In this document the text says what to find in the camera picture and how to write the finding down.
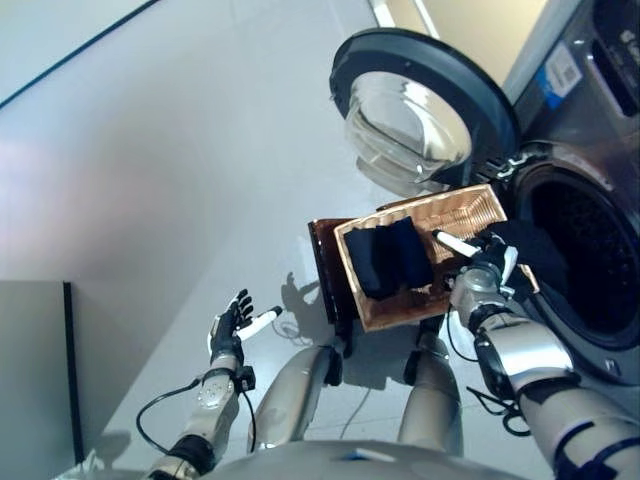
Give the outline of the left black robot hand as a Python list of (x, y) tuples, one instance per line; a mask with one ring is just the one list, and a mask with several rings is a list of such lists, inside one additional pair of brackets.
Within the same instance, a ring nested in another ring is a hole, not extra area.
[(237, 366), (243, 365), (243, 343), (261, 332), (282, 313), (283, 308), (276, 305), (256, 314), (248, 290), (238, 291), (224, 312), (214, 317), (207, 336), (210, 363), (213, 364), (222, 357), (232, 357)]

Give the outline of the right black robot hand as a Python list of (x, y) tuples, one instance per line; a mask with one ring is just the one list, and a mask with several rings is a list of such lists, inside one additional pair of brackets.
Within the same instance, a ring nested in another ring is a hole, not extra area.
[(457, 271), (445, 274), (443, 285), (451, 292), (458, 284), (478, 292), (499, 292), (513, 272), (518, 250), (497, 234), (485, 233), (463, 240), (444, 230), (431, 233), (433, 239), (464, 262)]

